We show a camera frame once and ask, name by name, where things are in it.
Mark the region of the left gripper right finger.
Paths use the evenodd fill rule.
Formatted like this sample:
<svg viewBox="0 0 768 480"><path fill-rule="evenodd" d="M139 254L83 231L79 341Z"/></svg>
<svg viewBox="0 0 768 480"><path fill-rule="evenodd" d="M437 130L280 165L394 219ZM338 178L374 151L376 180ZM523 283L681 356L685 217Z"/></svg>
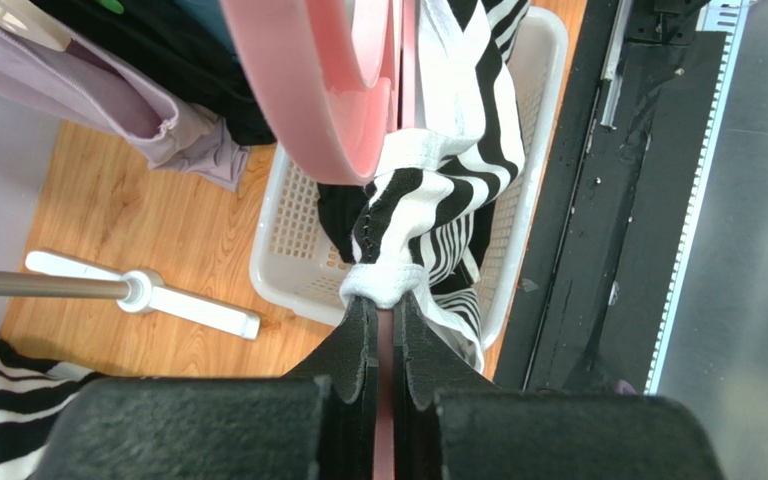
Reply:
<svg viewBox="0 0 768 480"><path fill-rule="evenodd" d="M476 395L496 387L432 331L414 294L394 320L395 477L466 479L482 452Z"/></svg>

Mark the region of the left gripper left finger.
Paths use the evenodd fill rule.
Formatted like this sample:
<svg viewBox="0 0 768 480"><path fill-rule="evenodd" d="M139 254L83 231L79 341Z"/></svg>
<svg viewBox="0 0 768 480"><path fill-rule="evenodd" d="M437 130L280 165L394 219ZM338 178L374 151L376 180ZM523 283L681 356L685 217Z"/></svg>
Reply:
<svg viewBox="0 0 768 480"><path fill-rule="evenodd" d="M378 407L378 317L364 297L349 301L341 323L284 375L327 391L317 438L319 479L370 479Z"/></svg>

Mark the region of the black white striped tank top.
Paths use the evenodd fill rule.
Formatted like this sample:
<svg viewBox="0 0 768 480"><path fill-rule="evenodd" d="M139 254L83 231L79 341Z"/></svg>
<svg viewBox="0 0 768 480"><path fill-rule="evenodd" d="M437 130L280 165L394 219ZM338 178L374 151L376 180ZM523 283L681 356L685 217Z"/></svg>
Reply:
<svg viewBox="0 0 768 480"><path fill-rule="evenodd" d="M468 245L476 212L527 157L507 67L526 1L423 1L415 44L416 120L387 135L351 234L340 289L388 309L412 294L434 333L475 370L490 338Z"/></svg>

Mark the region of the pink plastic hanger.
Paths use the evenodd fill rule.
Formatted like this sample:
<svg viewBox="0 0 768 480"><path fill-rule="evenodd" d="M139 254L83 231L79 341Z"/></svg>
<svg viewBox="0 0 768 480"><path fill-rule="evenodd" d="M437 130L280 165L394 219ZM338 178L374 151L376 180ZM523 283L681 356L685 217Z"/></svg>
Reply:
<svg viewBox="0 0 768 480"><path fill-rule="evenodd" d="M414 114L413 1L226 1L236 52L274 136L320 183L363 185ZM393 313L376 307L373 475L395 478Z"/></svg>

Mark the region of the mauve tank top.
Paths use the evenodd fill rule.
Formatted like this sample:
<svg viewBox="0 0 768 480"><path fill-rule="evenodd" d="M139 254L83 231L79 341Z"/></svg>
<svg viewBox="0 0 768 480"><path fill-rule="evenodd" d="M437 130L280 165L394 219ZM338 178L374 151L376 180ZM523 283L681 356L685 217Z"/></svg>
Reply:
<svg viewBox="0 0 768 480"><path fill-rule="evenodd" d="M181 100L56 21L72 36L64 52L0 28L1 96L116 134L139 151L151 169L194 173L227 190L237 189L250 149L232 140L224 119Z"/></svg>

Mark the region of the wooden hanger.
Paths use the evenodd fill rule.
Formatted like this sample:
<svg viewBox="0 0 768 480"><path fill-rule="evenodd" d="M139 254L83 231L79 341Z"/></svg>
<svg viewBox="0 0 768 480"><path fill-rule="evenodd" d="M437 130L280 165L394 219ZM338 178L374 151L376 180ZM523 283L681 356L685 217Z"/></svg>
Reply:
<svg viewBox="0 0 768 480"><path fill-rule="evenodd" d="M29 0L0 0L0 28L58 52L64 52L72 41L52 16Z"/></svg>

